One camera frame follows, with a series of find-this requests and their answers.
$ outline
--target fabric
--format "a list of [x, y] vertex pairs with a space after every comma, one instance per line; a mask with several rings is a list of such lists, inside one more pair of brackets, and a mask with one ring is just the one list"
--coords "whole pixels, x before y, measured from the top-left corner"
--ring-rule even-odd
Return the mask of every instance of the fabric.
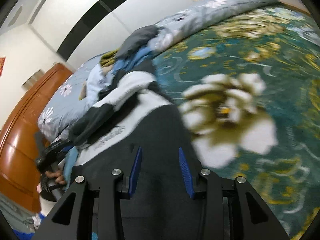
[[[132, 71], [126, 74], [120, 79], [117, 88], [95, 103], [78, 122], [72, 125], [70, 139], [75, 145], [86, 143], [105, 122], [114, 118], [115, 113], [123, 107], [129, 98], [132, 99], [131, 107], [135, 107], [137, 98], [134, 95], [147, 89], [148, 85], [155, 80], [155, 76], [146, 71]], [[130, 109], [128, 105], [123, 108], [126, 108], [126, 111]]]
[[79, 100], [83, 83], [100, 61], [98, 55], [81, 65], [52, 96], [39, 116], [38, 127], [48, 141], [54, 141], [69, 125], [89, 109], [84, 98]]
[[159, 34], [148, 46], [159, 54], [184, 38], [213, 24], [278, 0], [200, 0], [186, 10], [169, 16], [155, 25]]
[[87, 96], [87, 82], [84, 81], [82, 84], [82, 89], [80, 91], [79, 100], [84, 99]]
[[98, 240], [98, 235], [94, 232], [91, 233], [91, 240]]
[[103, 75], [100, 64], [95, 65], [87, 80], [86, 110], [98, 101], [98, 93], [109, 85], [106, 76]]
[[103, 74], [104, 76], [106, 76], [106, 75], [109, 73], [109, 71], [112, 70], [112, 68], [113, 68], [113, 65], [109, 65], [109, 66], [106, 66], [106, 67], [102, 67], [102, 68], [101, 68], [102, 74]]
[[133, 122], [139, 116], [137, 123], [132, 127], [128, 119], [120, 122], [91, 149], [81, 152], [77, 163], [81, 165], [73, 168], [72, 180], [82, 174], [90, 181], [119, 167], [121, 153], [130, 144], [138, 144], [143, 153], [136, 193], [130, 201], [120, 200], [126, 239], [194, 240], [202, 201], [192, 200], [186, 193], [178, 157], [179, 147], [192, 151], [189, 135], [176, 106], [167, 103], [146, 112], [143, 109], [161, 97], [156, 93], [139, 96], [145, 96], [141, 97], [139, 112], [128, 117]]
[[20, 240], [31, 240], [31, 238], [33, 237], [34, 233], [23, 233], [23, 232], [19, 232], [17, 230], [13, 230], [13, 232], [15, 233], [15, 235], [20, 239]]
[[139, 50], [131, 55], [131, 57], [127, 59], [119, 59], [114, 64], [112, 69], [112, 74], [115, 75], [119, 69], [123, 69], [125, 71], [132, 70], [135, 66], [139, 65], [143, 60], [151, 58], [152, 53], [148, 46], [142, 46]]
[[72, 149], [70, 149], [66, 155], [65, 158], [65, 164], [63, 167], [63, 177], [66, 181], [66, 187], [64, 190], [67, 190], [70, 186], [70, 176], [71, 176], [71, 170], [72, 167], [75, 165], [76, 160], [78, 158], [78, 150], [76, 147], [73, 147]]
[[225, 178], [246, 177], [294, 240], [320, 208], [317, 33], [311, 17], [275, 4], [153, 60], [202, 164]]
[[[44, 202], [40, 202], [40, 204], [41, 205], [43, 205], [44, 206], [44, 209], [49, 209], [50, 208], [50, 210], [53, 208], [53, 205], [50, 205], [50, 204], [47, 204], [47, 203], [44, 203]], [[40, 213], [37, 213], [36, 215], [34, 215], [33, 217], [32, 217], [32, 219], [33, 219], [33, 226], [34, 226], [34, 229], [35, 230], [38, 230], [38, 228], [39, 228], [39, 226], [41, 225], [41, 222], [42, 222], [42, 220], [44, 220], [45, 219], [45, 215], [43, 215], [41, 212]]]
[[116, 53], [116, 59], [127, 59], [131, 57], [141, 46], [146, 45], [149, 40], [156, 36], [158, 30], [159, 28], [154, 25], [135, 30], [121, 45], [119, 51]]
[[[145, 71], [149, 72], [153, 75], [156, 74], [156, 69], [152, 65], [152, 62], [150, 59], [146, 59], [142, 61], [139, 65], [134, 67], [131, 71]], [[99, 100], [102, 100], [105, 96], [107, 96], [113, 89], [115, 89], [118, 86], [119, 81], [123, 78], [124, 75], [126, 75], [128, 72], [125, 70], [119, 70], [117, 71], [116, 75], [112, 79], [112, 83], [108, 86], [108, 88], [103, 89], [99, 92]]]
[[100, 65], [101, 65], [101, 68], [103, 67], [108, 67], [112, 64], [114, 64], [116, 62], [116, 58], [115, 58], [115, 55], [116, 53], [118, 52], [118, 50], [112, 50], [112, 51], [109, 51], [105, 54], [103, 54], [101, 56], [101, 59], [100, 59]]

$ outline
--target blue gripper pad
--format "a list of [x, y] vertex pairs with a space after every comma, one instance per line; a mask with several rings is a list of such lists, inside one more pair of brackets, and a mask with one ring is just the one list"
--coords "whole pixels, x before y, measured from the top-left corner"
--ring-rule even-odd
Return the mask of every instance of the blue gripper pad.
[[68, 151], [70, 151], [73, 147], [74, 147], [73, 145], [69, 145], [69, 146], [64, 147], [61, 151], [62, 151], [62, 152], [68, 152]]
[[132, 166], [131, 173], [130, 173], [130, 179], [129, 179], [130, 198], [136, 192], [138, 177], [139, 177], [140, 168], [141, 168], [141, 162], [142, 162], [142, 150], [141, 150], [141, 147], [139, 147], [137, 150], [136, 158], [134, 160], [134, 164]]
[[186, 160], [186, 157], [183, 153], [182, 147], [179, 148], [179, 163], [180, 168], [184, 180], [184, 185], [186, 187], [186, 191], [189, 194], [190, 198], [194, 198], [195, 191], [193, 190], [193, 180], [192, 175]]

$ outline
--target gray cloth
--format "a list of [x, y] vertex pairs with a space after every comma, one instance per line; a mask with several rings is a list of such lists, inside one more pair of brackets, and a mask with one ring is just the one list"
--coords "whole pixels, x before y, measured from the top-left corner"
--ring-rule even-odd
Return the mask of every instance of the gray cloth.
[[148, 42], [154, 54], [160, 54], [198, 31], [260, 6], [278, 0], [201, 0], [186, 10], [166, 17], [156, 26], [159, 34]]
[[116, 59], [126, 59], [138, 51], [138, 49], [147, 44], [154, 36], [158, 34], [159, 28], [154, 25], [145, 26], [135, 30], [125, 39], [122, 46], [116, 54]]

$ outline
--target yellow towel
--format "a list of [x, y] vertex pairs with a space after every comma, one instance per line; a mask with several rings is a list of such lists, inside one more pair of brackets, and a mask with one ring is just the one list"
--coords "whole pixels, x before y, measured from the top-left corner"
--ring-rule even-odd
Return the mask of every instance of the yellow towel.
[[101, 65], [101, 68], [110, 66], [116, 62], [115, 55], [118, 52], [118, 50], [119, 49], [115, 49], [113, 51], [109, 51], [109, 52], [102, 55], [100, 62], [99, 62]]

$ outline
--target white daisy pattern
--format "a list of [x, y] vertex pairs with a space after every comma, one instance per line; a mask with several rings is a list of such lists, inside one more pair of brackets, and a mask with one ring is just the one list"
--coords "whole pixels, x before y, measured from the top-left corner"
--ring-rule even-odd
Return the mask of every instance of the white daisy pattern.
[[47, 138], [51, 136], [51, 127], [49, 123], [52, 120], [51, 118], [52, 114], [53, 114], [53, 107], [49, 107], [47, 111], [42, 113], [42, 116], [39, 120], [39, 128]]
[[64, 97], [68, 96], [71, 93], [71, 90], [72, 86], [70, 84], [66, 84], [60, 89], [60, 94]]

